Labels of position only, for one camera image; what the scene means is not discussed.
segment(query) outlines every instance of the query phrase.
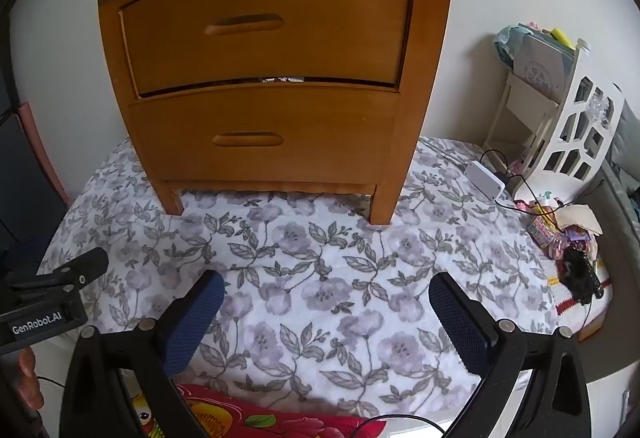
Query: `white wall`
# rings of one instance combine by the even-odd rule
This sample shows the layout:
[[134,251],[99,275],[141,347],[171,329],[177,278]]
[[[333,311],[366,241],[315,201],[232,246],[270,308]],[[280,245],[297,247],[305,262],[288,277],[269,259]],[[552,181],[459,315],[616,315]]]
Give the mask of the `white wall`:
[[[491,39],[535,20],[583,37],[640,113],[640,12],[632,0],[452,0],[424,133],[480,142],[504,86]],[[18,0],[12,57],[49,157],[77,195],[126,132],[111,91],[95,0]]]

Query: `drawer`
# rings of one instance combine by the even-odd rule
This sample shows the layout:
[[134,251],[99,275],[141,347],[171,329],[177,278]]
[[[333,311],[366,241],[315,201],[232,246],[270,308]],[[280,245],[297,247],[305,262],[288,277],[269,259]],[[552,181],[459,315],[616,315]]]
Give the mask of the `drawer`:
[[213,88],[139,100],[127,127],[163,180],[375,184],[397,99],[330,86]]
[[230,79],[395,83],[408,0],[139,0],[122,23],[140,95]]

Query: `floral bedspread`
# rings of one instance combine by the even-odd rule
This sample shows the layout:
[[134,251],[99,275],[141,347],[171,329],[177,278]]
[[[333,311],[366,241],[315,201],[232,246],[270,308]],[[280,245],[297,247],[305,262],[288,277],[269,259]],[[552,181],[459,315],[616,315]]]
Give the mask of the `floral bedspread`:
[[205,269],[220,272],[226,297],[183,383],[278,410],[462,407],[478,377],[430,307],[434,273],[447,270],[496,319],[525,330],[549,333],[556,316],[520,214],[488,201],[429,145],[465,162],[479,155],[421,139],[383,227],[367,223],[368,198],[357,195],[186,191],[183,216],[168,216],[126,140],[67,213],[40,270],[107,250],[108,273],[82,290],[101,332],[160,316]]

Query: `hand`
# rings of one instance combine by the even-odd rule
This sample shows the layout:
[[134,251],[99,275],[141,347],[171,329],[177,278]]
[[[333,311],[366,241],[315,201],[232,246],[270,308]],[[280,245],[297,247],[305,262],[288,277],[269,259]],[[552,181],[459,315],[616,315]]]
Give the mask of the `hand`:
[[18,395],[29,408],[37,411],[44,405],[44,397],[40,391],[40,381],[36,377],[36,356],[31,347],[20,350],[18,366],[22,371]]

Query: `red pillow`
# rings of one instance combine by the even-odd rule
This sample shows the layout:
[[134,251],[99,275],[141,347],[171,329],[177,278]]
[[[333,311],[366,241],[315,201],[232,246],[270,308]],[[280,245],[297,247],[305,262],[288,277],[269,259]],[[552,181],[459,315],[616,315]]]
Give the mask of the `red pillow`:
[[[357,416],[272,411],[227,398],[202,386],[177,387],[211,438],[350,438],[356,427],[366,420]],[[133,407],[148,436],[164,436],[142,394],[134,397]],[[371,422],[359,431],[358,438],[375,438],[384,427],[384,422]]]

